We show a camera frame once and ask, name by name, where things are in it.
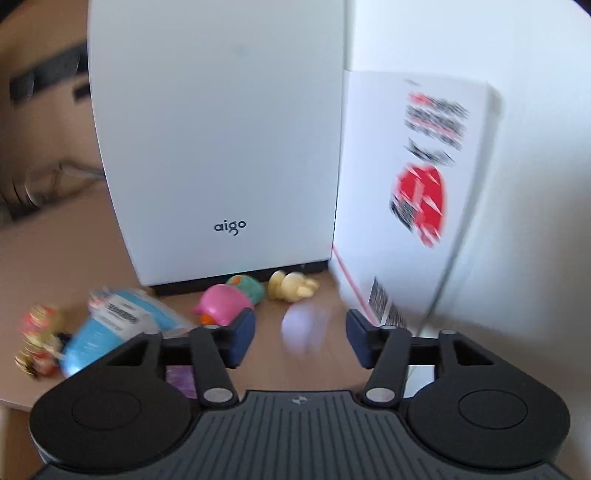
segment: rubber duck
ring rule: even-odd
[[[285,300],[290,303],[308,299],[316,293],[319,284],[302,273],[278,270],[269,279],[267,293],[271,300]]]

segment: ridged surface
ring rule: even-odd
[[[250,392],[229,411],[203,415],[172,454],[133,472],[86,475],[46,467],[39,480],[564,480],[551,465],[480,473],[416,445],[398,416],[349,392]]]

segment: white box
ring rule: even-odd
[[[498,97],[414,74],[349,72],[346,84],[331,269],[350,307],[416,333],[469,221]]]
[[[100,154],[143,285],[330,258],[343,15],[342,0],[90,3]]]

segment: purple object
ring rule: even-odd
[[[166,382],[178,388],[185,397],[197,398],[193,367],[191,365],[172,365],[166,367]]]

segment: green toy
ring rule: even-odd
[[[240,290],[253,305],[259,303],[265,296],[265,287],[258,280],[248,275],[234,275],[226,282],[226,285],[231,285]]]

